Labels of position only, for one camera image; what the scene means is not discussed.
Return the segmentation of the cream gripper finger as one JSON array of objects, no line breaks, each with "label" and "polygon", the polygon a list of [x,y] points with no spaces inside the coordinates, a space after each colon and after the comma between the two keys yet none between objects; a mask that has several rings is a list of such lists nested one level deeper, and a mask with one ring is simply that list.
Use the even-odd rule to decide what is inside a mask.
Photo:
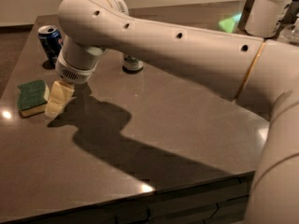
[{"label": "cream gripper finger", "polygon": [[65,107],[70,102],[75,91],[73,84],[63,80],[57,80],[53,83],[50,97],[45,109],[45,115],[49,118],[56,118],[64,112]]}]

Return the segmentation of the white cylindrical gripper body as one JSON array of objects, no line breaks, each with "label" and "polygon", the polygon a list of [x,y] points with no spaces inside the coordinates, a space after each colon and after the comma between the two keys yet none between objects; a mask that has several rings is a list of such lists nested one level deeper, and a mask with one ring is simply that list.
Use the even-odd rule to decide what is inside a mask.
[{"label": "white cylindrical gripper body", "polygon": [[72,84],[84,84],[92,76],[102,56],[108,49],[85,46],[69,36],[65,37],[55,70],[59,77]]}]

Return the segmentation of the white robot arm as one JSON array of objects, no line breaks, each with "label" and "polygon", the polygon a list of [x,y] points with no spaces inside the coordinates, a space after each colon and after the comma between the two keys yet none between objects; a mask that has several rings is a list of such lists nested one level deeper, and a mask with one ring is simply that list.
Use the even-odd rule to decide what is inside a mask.
[{"label": "white robot arm", "polygon": [[123,0],[64,0],[59,76],[86,82],[114,49],[187,76],[269,119],[244,224],[299,224],[299,62],[295,46],[137,19]]}]

